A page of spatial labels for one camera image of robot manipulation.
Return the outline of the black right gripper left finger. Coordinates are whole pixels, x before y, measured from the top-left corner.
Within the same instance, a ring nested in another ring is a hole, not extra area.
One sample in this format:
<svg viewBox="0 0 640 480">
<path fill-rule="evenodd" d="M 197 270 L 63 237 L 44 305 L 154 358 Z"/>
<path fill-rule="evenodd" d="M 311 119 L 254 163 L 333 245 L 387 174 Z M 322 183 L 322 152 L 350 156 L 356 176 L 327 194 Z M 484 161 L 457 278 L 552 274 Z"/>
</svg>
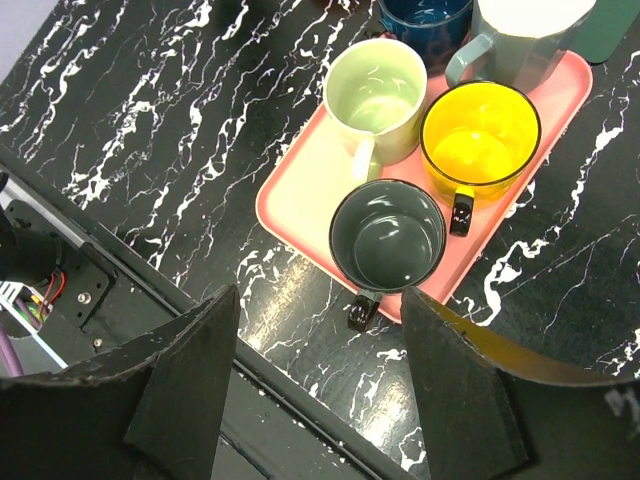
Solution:
<svg viewBox="0 0 640 480">
<path fill-rule="evenodd" d="M 1 383 L 5 479 L 207 479 L 239 326 L 239 292 L 57 372 Z"/>
</svg>

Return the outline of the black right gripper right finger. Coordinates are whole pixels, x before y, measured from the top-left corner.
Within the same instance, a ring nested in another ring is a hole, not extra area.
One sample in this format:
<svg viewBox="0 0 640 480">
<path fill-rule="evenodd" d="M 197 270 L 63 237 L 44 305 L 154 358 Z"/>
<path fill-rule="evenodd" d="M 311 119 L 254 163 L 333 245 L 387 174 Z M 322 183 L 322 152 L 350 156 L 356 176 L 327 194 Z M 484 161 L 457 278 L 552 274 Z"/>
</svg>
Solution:
<svg viewBox="0 0 640 480">
<path fill-rule="evenodd" d="M 639 383 L 538 354 L 421 290 L 401 321 L 434 479 L 635 479 Z"/>
</svg>

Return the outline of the dark grey mug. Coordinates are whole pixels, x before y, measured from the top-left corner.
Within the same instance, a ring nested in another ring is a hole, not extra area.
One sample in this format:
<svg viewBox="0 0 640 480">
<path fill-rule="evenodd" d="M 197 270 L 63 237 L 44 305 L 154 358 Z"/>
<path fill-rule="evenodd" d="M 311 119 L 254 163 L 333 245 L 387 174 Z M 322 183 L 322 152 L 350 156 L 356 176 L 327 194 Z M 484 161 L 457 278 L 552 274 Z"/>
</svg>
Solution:
<svg viewBox="0 0 640 480">
<path fill-rule="evenodd" d="M 328 234 L 334 263 L 356 286 L 348 327 L 366 331 L 384 296 L 426 281 L 441 263 L 446 237 L 441 208 L 410 182 L 378 179 L 351 191 Z"/>
</svg>

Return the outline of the yellow mug black handle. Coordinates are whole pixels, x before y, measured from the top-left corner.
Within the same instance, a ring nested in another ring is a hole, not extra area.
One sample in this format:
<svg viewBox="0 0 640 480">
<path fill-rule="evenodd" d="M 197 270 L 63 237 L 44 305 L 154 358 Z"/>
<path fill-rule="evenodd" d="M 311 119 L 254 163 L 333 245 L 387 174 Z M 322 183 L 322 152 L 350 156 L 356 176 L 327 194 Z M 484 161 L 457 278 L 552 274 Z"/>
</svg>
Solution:
<svg viewBox="0 0 640 480">
<path fill-rule="evenodd" d="M 497 202 L 534 159 L 542 124 L 534 103 L 500 83 L 472 81 L 440 94 L 420 127 L 426 174 L 465 237 L 474 212 Z"/>
</svg>

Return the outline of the pale green mug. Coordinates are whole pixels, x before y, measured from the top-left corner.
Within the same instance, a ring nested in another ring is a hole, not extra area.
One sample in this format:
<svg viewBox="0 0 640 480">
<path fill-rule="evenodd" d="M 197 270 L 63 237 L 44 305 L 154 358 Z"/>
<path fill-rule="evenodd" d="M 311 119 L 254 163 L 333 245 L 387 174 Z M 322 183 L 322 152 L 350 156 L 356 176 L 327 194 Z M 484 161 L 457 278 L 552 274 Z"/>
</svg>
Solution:
<svg viewBox="0 0 640 480">
<path fill-rule="evenodd" d="M 422 58 L 390 38 L 355 43 L 331 63 L 323 106 L 353 156 L 356 182 L 379 178 L 416 149 L 427 86 Z"/>
</svg>

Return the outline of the grey mug white inside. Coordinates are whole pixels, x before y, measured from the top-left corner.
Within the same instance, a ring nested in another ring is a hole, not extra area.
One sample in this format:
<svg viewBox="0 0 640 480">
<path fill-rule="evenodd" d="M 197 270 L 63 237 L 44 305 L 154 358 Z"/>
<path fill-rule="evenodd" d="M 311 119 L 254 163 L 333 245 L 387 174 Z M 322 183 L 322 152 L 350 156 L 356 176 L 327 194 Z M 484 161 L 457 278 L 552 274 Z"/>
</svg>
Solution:
<svg viewBox="0 0 640 480">
<path fill-rule="evenodd" d="M 475 1 L 471 37 L 449 60 L 447 85 L 483 80 L 523 93 L 534 90 L 556 69 L 595 4 L 594 0 Z"/>
</svg>

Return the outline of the dark blue speckled mug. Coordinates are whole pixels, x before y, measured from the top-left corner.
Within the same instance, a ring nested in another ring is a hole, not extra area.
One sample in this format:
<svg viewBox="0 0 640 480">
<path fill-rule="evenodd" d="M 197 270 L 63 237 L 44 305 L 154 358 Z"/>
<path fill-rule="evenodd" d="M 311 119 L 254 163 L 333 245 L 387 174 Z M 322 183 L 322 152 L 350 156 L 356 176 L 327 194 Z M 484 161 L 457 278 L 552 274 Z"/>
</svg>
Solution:
<svg viewBox="0 0 640 480">
<path fill-rule="evenodd" d="M 472 0 L 382 0 L 379 21 L 414 49 L 427 71 L 441 75 L 471 29 Z"/>
</svg>

